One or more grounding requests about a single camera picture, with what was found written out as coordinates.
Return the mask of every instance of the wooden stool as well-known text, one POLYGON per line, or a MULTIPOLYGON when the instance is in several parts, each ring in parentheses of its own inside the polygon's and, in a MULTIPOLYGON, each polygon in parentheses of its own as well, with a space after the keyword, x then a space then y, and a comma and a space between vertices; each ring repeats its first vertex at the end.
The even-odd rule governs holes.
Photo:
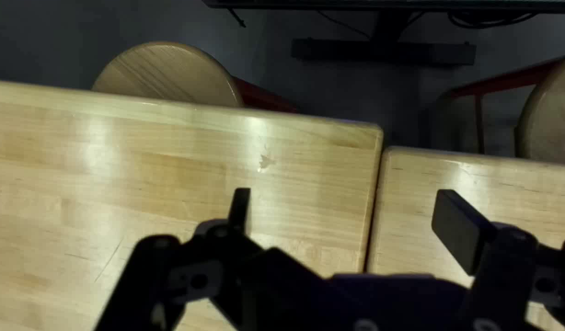
POLYGON ((528 97, 517 126, 517 154, 565 163, 565 60, 528 97))
POLYGON ((204 104, 241 106, 226 69, 204 51, 177 42, 147 42, 114 56, 92 89, 204 104))

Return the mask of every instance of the wooden table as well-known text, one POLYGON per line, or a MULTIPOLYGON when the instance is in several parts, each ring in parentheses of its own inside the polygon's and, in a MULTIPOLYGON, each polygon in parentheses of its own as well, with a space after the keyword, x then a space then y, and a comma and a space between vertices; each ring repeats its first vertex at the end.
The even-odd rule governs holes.
MULTIPOLYGON (((383 154, 370 270, 469 277, 431 229, 436 189, 456 189, 491 220, 517 224, 560 248, 565 238, 565 167, 513 158, 388 148, 383 154)), ((543 308, 530 319, 561 329, 543 308)))
MULTIPOLYGON (((92 329, 133 244, 190 238, 252 187, 250 237, 357 272, 381 130, 0 82, 0 329, 92 329)), ((208 303, 191 329, 223 329, 208 303)))

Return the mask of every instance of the light wood surface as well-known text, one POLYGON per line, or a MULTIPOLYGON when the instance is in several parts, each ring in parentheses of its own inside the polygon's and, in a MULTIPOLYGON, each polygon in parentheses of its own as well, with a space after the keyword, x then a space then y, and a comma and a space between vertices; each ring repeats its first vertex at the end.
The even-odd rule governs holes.
POLYGON ((121 95, 241 106, 234 78, 208 53, 177 42, 147 42, 112 58, 92 89, 121 95))
MULTIPOLYGON (((0 329, 92 329, 134 242, 190 238, 252 187, 250 237, 357 272, 381 130, 0 82, 0 329)), ((190 305, 188 329, 230 329, 190 305)))
MULTIPOLYGON (((565 240, 563 165, 388 148, 381 161, 372 272, 429 272, 469 284, 471 277, 431 229, 438 189, 456 189, 488 218, 517 224, 541 242, 560 248, 565 240)), ((534 306, 530 319, 561 329, 543 308, 534 306)))
POLYGON ((565 60, 528 97, 517 143, 525 158, 565 163, 565 60))

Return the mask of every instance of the chair leg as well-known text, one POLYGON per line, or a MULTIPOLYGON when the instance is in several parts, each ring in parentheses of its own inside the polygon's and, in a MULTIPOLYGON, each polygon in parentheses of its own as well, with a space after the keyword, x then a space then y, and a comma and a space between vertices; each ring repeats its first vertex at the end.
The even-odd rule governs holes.
POLYGON ((473 97, 475 106, 475 119, 477 119, 477 139, 479 139, 479 152, 484 154, 484 115, 482 115, 482 93, 473 97))

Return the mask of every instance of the dark floor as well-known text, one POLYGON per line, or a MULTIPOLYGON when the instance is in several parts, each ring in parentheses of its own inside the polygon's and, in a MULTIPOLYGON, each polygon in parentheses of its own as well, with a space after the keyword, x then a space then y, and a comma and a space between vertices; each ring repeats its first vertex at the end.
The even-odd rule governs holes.
MULTIPOLYGON (((296 36, 359 38, 317 12, 210 9, 202 0, 0 0, 0 78, 88 88, 121 49, 145 40, 193 44, 234 75, 302 104, 304 112, 379 123, 399 145, 473 148, 469 102, 436 104, 460 82, 565 55, 565 14, 536 16, 499 29, 458 29, 444 14, 425 14, 403 38, 475 42, 475 66, 456 69, 302 62, 289 55, 296 36)), ((372 29, 372 12, 329 12, 372 29)), ((512 128, 528 89, 486 99, 488 147, 512 150, 512 128)))

